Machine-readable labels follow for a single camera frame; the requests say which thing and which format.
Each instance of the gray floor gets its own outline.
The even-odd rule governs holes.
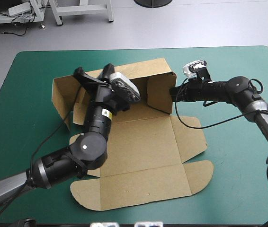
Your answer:
[[[112,4],[113,23],[106,15],[86,15],[64,17],[64,26],[56,26],[47,9],[46,30],[36,23],[24,37],[0,34],[0,87],[21,51],[268,46],[268,0],[174,0],[157,9],[140,7],[133,0]]]

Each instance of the black robotic arm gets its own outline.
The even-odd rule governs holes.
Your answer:
[[[183,67],[183,71],[188,77],[188,82],[170,90],[173,102],[204,101],[204,106],[217,102],[232,104],[248,121],[258,125],[268,141],[268,103],[260,96],[263,91],[260,81],[240,76],[229,81],[214,82],[210,78],[205,61],[191,62]],[[259,83],[259,91],[253,85],[253,81]]]
[[[0,180],[0,206],[32,189],[49,189],[101,167],[107,159],[112,116],[140,101],[137,87],[115,72],[112,64],[106,65],[98,78],[87,75],[81,67],[73,76],[90,95],[82,134],[71,145],[38,158],[26,171]]]

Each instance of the yellow warning label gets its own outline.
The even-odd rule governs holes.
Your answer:
[[[110,118],[110,120],[112,120],[112,116],[113,116],[113,115],[112,115],[112,113],[111,113],[109,110],[102,109],[101,114],[102,114],[103,116],[106,116],[106,117]]]

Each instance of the cardboard box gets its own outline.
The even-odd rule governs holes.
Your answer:
[[[207,145],[202,130],[186,128],[176,116],[170,116],[169,89],[175,86],[176,75],[167,62],[155,59],[115,70],[138,87],[142,101],[113,117],[108,159],[101,168],[88,172],[100,178],[73,182],[71,192],[76,201],[91,210],[110,210],[190,196],[204,189],[212,178],[213,164],[183,164],[205,151]],[[87,74],[97,77],[100,72]],[[52,101],[62,118],[79,87],[72,76],[54,79]],[[73,107],[75,124],[83,124],[88,101],[89,95],[82,88]],[[200,126],[195,117],[183,120]]]

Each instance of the green table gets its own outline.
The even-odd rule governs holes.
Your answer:
[[[51,102],[52,79],[72,74],[82,65],[86,71],[108,62],[122,65],[165,57],[178,74],[182,66],[197,59],[208,62],[213,80],[238,75],[257,78],[268,101],[268,48],[217,47],[151,50],[99,50],[21,52],[16,57],[0,90],[0,179],[28,168],[31,153],[61,121]],[[197,116],[208,125],[239,114],[224,103],[203,107],[201,102],[180,103],[181,115]],[[62,127],[41,149],[45,155],[68,144],[69,132]],[[268,220],[266,157],[268,143],[256,124],[244,118],[204,130],[208,149],[192,161],[214,163],[210,184],[197,195],[97,212],[80,206],[72,197],[70,179],[50,190],[37,189],[18,199],[2,214],[0,222],[33,217],[39,223],[90,223],[162,220],[183,224],[261,224]]]

